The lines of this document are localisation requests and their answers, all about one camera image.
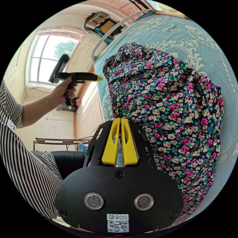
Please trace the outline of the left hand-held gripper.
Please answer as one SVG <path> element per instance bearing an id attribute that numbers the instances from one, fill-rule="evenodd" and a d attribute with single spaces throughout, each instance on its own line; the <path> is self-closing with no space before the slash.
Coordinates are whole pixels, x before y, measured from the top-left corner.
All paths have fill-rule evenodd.
<path id="1" fill-rule="evenodd" d="M 65 80 L 68 77 L 71 77 L 73 83 L 83 84 L 85 82 L 98 82 L 102 81 L 103 78 L 99 75 L 93 73 L 86 73 L 86 72 L 74 72 L 74 73 L 67 73 L 67 72 L 58 72 L 53 73 L 53 82 L 56 80 Z M 71 106 L 71 99 L 68 99 L 65 103 L 68 106 Z"/>

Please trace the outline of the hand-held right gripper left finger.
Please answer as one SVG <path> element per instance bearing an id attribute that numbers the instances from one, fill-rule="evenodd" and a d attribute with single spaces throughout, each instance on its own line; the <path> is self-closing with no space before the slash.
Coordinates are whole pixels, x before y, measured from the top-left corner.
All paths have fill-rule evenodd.
<path id="1" fill-rule="evenodd" d="M 111 122 L 108 139 L 102 156 L 102 163 L 104 165 L 117 164 L 120 118 L 114 118 Z"/>

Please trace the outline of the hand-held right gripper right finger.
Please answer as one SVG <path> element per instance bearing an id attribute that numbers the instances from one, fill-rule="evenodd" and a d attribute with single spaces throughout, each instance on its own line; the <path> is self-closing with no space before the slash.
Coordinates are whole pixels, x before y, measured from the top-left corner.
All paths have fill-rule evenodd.
<path id="1" fill-rule="evenodd" d="M 121 118 L 121 145 L 123 166 L 134 166 L 138 163 L 138 157 L 133 141 L 128 119 Z"/>

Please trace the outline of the person's left hand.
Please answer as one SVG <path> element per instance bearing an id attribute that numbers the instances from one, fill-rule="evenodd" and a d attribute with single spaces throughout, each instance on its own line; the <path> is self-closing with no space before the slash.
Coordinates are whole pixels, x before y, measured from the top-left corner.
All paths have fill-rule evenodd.
<path id="1" fill-rule="evenodd" d="M 65 79 L 50 94 L 52 105 L 58 106 L 65 104 L 68 99 L 75 98 L 77 83 L 73 83 L 71 77 Z"/>

